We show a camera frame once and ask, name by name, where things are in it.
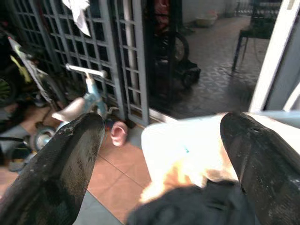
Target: table leg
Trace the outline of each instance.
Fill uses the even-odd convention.
[[[244,47],[244,52],[243,52],[241,64],[242,64],[242,62],[244,61],[244,58],[245,58],[245,53],[246,53],[246,49],[247,49],[248,39],[249,39],[249,38],[246,38],[246,42],[245,42],[245,47]]]
[[[234,55],[234,59],[233,59],[233,64],[232,64],[232,68],[231,68],[231,75],[233,75],[233,73],[235,71],[236,63],[238,61],[238,57],[239,57],[239,53],[240,53],[240,46],[241,46],[241,43],[242,43],[242,39],[243,39],[243,36],[241,35],[241,32],[240,32],[239,40],[238,40],[238,44],[236,46],[235,55]]]

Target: tiled floor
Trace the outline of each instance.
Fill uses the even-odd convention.
[[[102,144],[88,191],[119,221],[138,204],[150,176],[140,148],[131,143],[115,147],[109,136]]]
[[[250,23],[249,16],[220,18],[210,28],[193,28],[186,36],[189,60],[202,70],[190,90],[176,86],[172,104],[158,108],[177,119],[227,111],[246,111],[259,76],[269,40],[250,38],[243,62],[243,46],[237,72],[230,76],[239,32]]]
[[[35,123],[41,121],[48,110],[49,108],[30,106],[21,126],[33,134],[36,131]],[[56,127],[59,121],[52,119],[51,114],[44,123]],[[142,131],[139,127],[130,129],[128,142],[122,147],[115,147],[110,136],[106,136],[98,152],[88,192],[74,224],[125,223],[127,214],[138,204],[143,188],[150,182],[141,150]],[[16,173],[0,167],[0,196],[16,177]]]

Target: black fabric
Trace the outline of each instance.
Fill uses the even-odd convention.
[[[254,225],[255,213],[239,184],[180,187],[133,211],[128,225]]]

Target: white door frame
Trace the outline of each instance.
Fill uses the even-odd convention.
[[[262,64],[249,112],[262,111],[298,14],[300,0],[283,0]]]

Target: pink shoe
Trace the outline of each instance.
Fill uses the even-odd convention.
[[[114,146],[122,146],[127,138],[127,126],[121,121],[117,121],[112,126],[111,138]]]

